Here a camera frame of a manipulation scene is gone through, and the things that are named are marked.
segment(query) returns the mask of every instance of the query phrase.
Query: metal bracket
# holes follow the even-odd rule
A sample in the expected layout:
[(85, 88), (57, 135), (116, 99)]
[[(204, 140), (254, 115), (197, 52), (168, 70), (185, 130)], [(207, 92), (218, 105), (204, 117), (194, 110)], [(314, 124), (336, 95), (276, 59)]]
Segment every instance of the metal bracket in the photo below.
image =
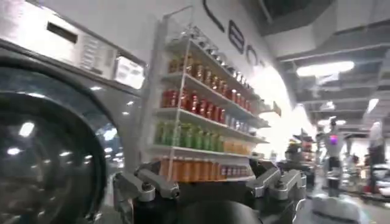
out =
[(277, 167), (272, 167), (255, 180), (248, 181), (246, 187), (249, 188), (255, 198), (259, 198), (264, 195), (264, 190), (277, 181), (280, 176), (280, 170)]
[(288, 199), (288, 194), (294, 190), (294, 199), (306, 197), (306, 175), (299, 170), (290, 170), (275, 184), (270, 186), (271, 197), (278, 200)]

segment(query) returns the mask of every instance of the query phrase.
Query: silver machine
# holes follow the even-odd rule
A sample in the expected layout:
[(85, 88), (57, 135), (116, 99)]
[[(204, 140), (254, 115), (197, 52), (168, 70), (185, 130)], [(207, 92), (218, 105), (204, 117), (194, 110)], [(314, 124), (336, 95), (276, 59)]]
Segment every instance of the silver machine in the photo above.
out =
[(33, 1), (0, 0), (0, 223), (120, 223), (146, 64)]

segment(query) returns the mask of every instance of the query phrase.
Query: vending shelf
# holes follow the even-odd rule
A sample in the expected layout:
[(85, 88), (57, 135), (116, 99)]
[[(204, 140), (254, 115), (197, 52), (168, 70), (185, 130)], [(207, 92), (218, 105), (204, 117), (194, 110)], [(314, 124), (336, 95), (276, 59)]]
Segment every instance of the vending shelf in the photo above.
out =
[(232, 128), (229, 128), (225, 124), (221, 124), (216, 121), (209, 120), (207, 118), (204, 118), (200, 115), (193, 114), (187, 110), (178, 109), (178, 108), (160, 108), (156, 111), (156, 115), (160, 117), (164, 117), (167, 119), (174, 120), (176, 118), (176, 113), (180, 112), (180, 121), (182, 122), (189, 122), (192, 124), (200, 125), (203, 128), (209, 128), (212, 130), (216, 130), (220, 132), (221, 135), (226, 137), (232, 137), (241, 139), (243, 141), (252, 142), (252, 143), (268, 143), (264, 139), (249, 135), (247, 133), (234, 130)]
[(168, 152), (171, 150), (175, 150), (175, 156), (182, 156), (182, 157), (207, 157), (207, 158), (258, 158), (257, 156), (251, 156), (251, 155), (242, 155), (242, 154), (236, 154), (236, 153), (227, 153), (227, 152), (214, 152), (214, 151), (207, 151), (207, 150), (200, 150), (200, 149), (190, 149), (190, 148), (184, 148), (179, 146), (170, 146), (170, 145), (153, 145), (150, 148), (152, 151), (157, 152), (157, 154), (162, 155), (168, 155)]
[(204, 83), (196, 80), (194, 77), (186, 73), (175, 72), (172, 74), (164, 75), (161, 79), (164, 82), (169, 82), (175, 86), (180, 87), (183, 76), (185, 79), (185, 85), (188, 89), (197, 91), (199, 95), (202, 95), (209, 101), (225, 108), (227, 110), (227, 114), (233, 115), (233, 117), (242, 121), (248, 121), (250, 124), (257, 123), (258, 125), (261, 125), (261, 123), (263, 122), (258, 116), (253, 115), (251, 112), (245, 110), (237, 103), (231, 101), (222, 94), (219, 94)]
[[(184, 55), (187, 47), (188, 39), (182, 38), (179, 40), (173, 40), (168, 44), (168, 50), (177, 55)], [(209, 66), (220, 78), (225, 80), (229, 87), (236, 89), (248, 100), (260, 100), (260, 97), (253, 91), (245, 88), (240, 82), (238, 82), (226, 68), (213, 58), (210, 54), (206, 53), (202, 47), (190, 39), (190, 52), (198, 60), (202, 61), (205, 65)]]

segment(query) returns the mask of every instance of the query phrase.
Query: ceiling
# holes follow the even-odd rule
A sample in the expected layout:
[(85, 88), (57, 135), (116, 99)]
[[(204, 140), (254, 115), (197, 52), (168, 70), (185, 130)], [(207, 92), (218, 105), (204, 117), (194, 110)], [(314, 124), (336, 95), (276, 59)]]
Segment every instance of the ceiling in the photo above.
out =
[[(289, 28), (283, 24), (281, 25), (280, 22), (283, 23), (283, 18), (289, 17), (291, 14), (305, 13), (307, 8), (314, 7), (315, 4), (321, 5), (322, 11), (326, 10), (327, 7), (333, 7), (333, 13), (335, 14), (332, 15), (336, 15), (338, 19), (334, 22), (335, 28), (328, 31), (325, 38), (320, 38), (321, 41), (314, 37), (317, 39), (313, 41), (315, 44), (310, 47), (303, 47), (301, 50), (295, 49), (294, 52), (276, 54), (281, 69), (284, 70), (288, 80), (292, 80), (292, 83), (289, 84), (294, 90), (297, 102), (305, 105), (314, 124), (319, 120), (336, 116), (337, 119), (346, 121), (341, 126), (341, 130), (345, 134), (365, 135), (374, 122), (383, 121), (385, 132), (390, 133), (390, 117), (388, 116), (390, 113), (390, 20), (382, 17), (376, 18), (376, 15), (383, 11), (383, 7), (390, 6), (383, 5), (381, 2), (387, 2), (384, 0), (372, 1), (376, 4), (370, 5), (367, 18), (360, 24), (357, 21), (363, 20), (359, 19), (359, 13), (355, 13), (354, 18), (346, 18), (343, 17), (344, 15), (338, 14), (344, 12), (343, 10), (349, 10), (346, 0), (341, 3), (323, 0), (253, 0), (252, 6), (255, 2), (258, 3), (257, 9), (261, 10), (262, 15), (257, 17), (261, 20), (258, 24), (268, 30), (265, 33), (263, 31), (264, 35), (277, 32), (280, 34), (288, 29), (299, 31), (297, 27), (303, 25), (302, 20), (296, 21), (293, 25), (294, 22), (290, 17)], [(356, 5), (350, 5), (350, 8), (362, 12), (366, 7), (364, 5), (366, 2), (360, 0), (359, 2), (361, 3), (361, 9), (358, 9)], [(316, 13), (316, 17), (321, 15), (320, 11)], [(319, 26), (320, 30), (326, 29), (324, 23), (321, 25), (322, 27)], [(289, 44), (294, 44), (288, 42), (289, 33), (285, 33), (286, 42), (279, 42), (279, 40), (282, 40), (279, 38), (277, 43), (279, 46), (285, 44), (288, 47)], [(338, 79), (324, 83), (319, 83), (315, 77), (299, 77), (296, 73), (297, 68), (301, 66), (335, 61), (353, 61), (355, 67), (348, 72), (341, 73)], [(371, 113), (366, 113), (369, 101), (373, 98), (378, 98), (379, 103)], [(332, 102), (334, 109), (326, 109), (329, 102)]]

